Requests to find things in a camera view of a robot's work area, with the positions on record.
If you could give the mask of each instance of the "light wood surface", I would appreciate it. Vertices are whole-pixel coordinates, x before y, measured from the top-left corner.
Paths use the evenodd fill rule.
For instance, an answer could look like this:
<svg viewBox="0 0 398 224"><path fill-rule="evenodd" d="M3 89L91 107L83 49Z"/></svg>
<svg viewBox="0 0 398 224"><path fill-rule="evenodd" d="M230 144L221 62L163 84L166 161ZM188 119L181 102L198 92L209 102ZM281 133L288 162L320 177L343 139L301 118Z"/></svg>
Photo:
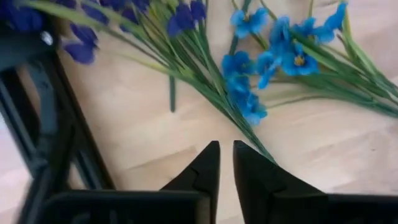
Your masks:
<svg viewBox="0 0 398 224"><path fill-rule="evenodd" d="M210 1L208 36L217 62L228 51L232 6ZM277 14L300 21L307 0L269 2ZM316 1L320 22L336 4ZM398 3L352 0L355 39L381 70L396 78ZM136 54L101 35L101 46ZM252 40L242 49L258 53ZM60 53L86 120L119 189L157 190L175 177L211 140L221 143L219 223L243 223L234 186L232 143L243 135L188 85L178 82L177 112L169 112L167 77L121 58L98 54L93 66ZM278 93L289 86L274 85ZM348 103L313 100L269 110L257 135L289 172L326 192L398 194L398 121ZM0 223L11 223L29 175L0 124Z"/></svg>

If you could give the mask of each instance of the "flower bouquet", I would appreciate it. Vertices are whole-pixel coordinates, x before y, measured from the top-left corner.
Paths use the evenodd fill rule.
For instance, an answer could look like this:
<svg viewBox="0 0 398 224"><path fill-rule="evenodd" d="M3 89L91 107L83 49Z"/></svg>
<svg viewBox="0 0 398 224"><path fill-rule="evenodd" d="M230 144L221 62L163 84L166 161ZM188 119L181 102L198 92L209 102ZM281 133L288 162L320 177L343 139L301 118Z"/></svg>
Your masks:
<svg viewBox="0 0 398 224"><path fill-rule="evenodd" d="M254 14L247 12L251 0L242 7L231 1L236 11L231 16L234 39L221 68L213 60L206 36L209 19L208 0L74 0L22 1L18 7L31 7L67 19L77 40L66 41L63 48L77 62L90 64L96 51L106 51L152 68L194 87L223 113L270 161L275 162L252 125L267 115L251 85L257 75L259 89L273 82L298 83L313 90L311 98L345 100L389 116L398 116L398 91L370 61L352 39L342 1L336 13L322 26L315 27L313 1L308 19L291 26L289 18L277 18L262 2ZM260 31L268 17L275 22L269 38ZM126 55L102 49L96 32L104 32L141 51ZM240 39L247 36L262 48L256 61L246 52L236 52ZM340 52L328 45L337 38L344 46Z"/></svg>

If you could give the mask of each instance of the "wooden table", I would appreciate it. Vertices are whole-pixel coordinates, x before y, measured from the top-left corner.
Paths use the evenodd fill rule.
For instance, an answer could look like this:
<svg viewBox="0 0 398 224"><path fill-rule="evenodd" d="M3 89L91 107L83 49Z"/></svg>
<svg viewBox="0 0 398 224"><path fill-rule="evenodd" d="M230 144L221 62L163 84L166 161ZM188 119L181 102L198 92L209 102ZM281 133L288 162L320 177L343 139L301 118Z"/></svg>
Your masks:
<svg viewBox="0 0 398 224"><path fill-rule="evenodd" d="M220 62L231 42L229 17L233 8L227 0L210 2L208 17L216 22L209 23L208 36L213 56ZM266 2L275 13L292 15L292 20L299 22L307 14L309 1ZM336 8L335 4L328 6L328 2L315 1L319 22ZM397 7L394 0L349 3L355 39L393 80L398 68ZM137 53L106 35L100 36L100 42L107 49ZM239 48L249 49L253 57L259 52L252 40L245 40ZM171 113L166 76L101 53L90 67L75 64L64 52L60 56L119 189L157 190L211 140L219 140L222 171L218 220L225 224L243 223L231 149L233 140L245 138L202 96L178 82L177 111ZM274 85L265 94L287 88L296 87ZM268 117L255 130L283 168L320 190L398 194L395 119L341 101L313 100L269 110ZM3 165L7 164L6 159L10 161L17 155L4 148L12 147L3 143L9 142L9 138L0 141L0 195L8 195L6 199L0 197L0 220L9 222L28 175L17 160L13 165Z"/></svg>

